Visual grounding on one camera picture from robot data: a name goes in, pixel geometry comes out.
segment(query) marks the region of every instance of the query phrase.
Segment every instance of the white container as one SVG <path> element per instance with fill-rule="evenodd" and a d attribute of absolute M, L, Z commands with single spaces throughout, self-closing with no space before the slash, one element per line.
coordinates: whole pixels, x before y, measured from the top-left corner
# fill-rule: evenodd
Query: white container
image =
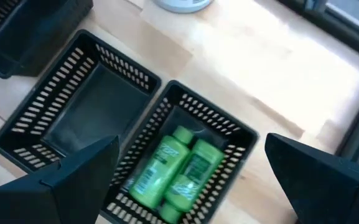
<path fill-rule="evenodd" d="M 154 0 L 154 2 L 171 12 L 190 13 L 203 9 L 213 0 Z"/>

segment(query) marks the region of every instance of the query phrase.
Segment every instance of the basket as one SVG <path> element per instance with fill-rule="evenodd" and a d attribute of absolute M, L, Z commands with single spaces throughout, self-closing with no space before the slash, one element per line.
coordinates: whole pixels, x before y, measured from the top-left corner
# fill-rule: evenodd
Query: basket
<path fill-rule="evenodd" d="M 27 172 L 104 136 L 128 136 L 160 87 L 157 76 L 87 31 L 80 31 L 0 130 L 0 153 Z M 165 135 L 182 125 L 225 153 L 181 223 L 208 223 L 258 136 L 251 128 L 171 81 L 129 138 L 101 214 L 112 223 L 165 223 L 125 185 Z"/>
<path fill-rule="evenodd" d="M 92 0 L 0 0 L 0 77 L 37 76 L 92 7 Z"/>
<path fill-rule="evenodd" d="M 124 139 L 160 79 L 85 30 L 0 130 L 0 153 L 26 172 L 106 136 Z"/>

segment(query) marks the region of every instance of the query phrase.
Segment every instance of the green object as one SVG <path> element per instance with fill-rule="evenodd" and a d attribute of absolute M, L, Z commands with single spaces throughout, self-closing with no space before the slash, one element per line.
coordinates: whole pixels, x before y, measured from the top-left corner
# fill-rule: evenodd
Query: green object
<path fill-rule="evenodd" d="M 169 223 L 177 223 L 182 212 L 192 209 L 204 185 L 215 172 L 224 154 L 209 143 L 198 140 L 192 152 L 165 194 L 160 215 Z"/>
<path fill-rule="evenodd" d="M 193 133 L 178 126 L 172 136 L 164 136 L 148 165 L 135 181 L 129 193 L 141 204 L 156 208 L 166 188 L 175 177 L 187 155 L 187 144 Z"/>

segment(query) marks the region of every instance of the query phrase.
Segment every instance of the wooden table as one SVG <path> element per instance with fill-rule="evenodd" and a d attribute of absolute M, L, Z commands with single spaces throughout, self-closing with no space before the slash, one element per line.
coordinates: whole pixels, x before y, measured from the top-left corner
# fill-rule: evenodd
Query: wooden table
<path fill-rule="evenodd" d="M 150 0 L 94 2 L 79 29 L 159 75 L 160 91 L 179 80 L 259 133 L 212 223 L 294 223 L 265 137 L 279 133 L 333 153 L 359 109 L 359 54 L 275 0 L 216 0 L 187 15 Z M 38 78 L 0 79 L 0 127 Z M 24 175 L 1 156 L 0 165 Z"/>

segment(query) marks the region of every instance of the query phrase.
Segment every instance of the green plastic bottle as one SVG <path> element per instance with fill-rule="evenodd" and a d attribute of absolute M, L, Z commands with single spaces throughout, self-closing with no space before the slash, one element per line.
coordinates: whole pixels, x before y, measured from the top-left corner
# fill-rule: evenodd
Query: green plastic bottle
<path fill-rule="evenodd" d="M 177 223 L 182 212 L 188 212 L 200 191 L 215 172 L 224 154 L 209 143 L 198 140 L 179 174 L 165 194 L 166 202 L 161 217 L 169 223 Z"/>
<path fill-rule="evenodd" d="M 168 185 L 175 177 L 189 154 L 187 144 L 193 133 L 178 126 L 172 136 L 164 136 L 142 174 L 130 188 L 129 193 L 141 204 L 156 208 Z"/>

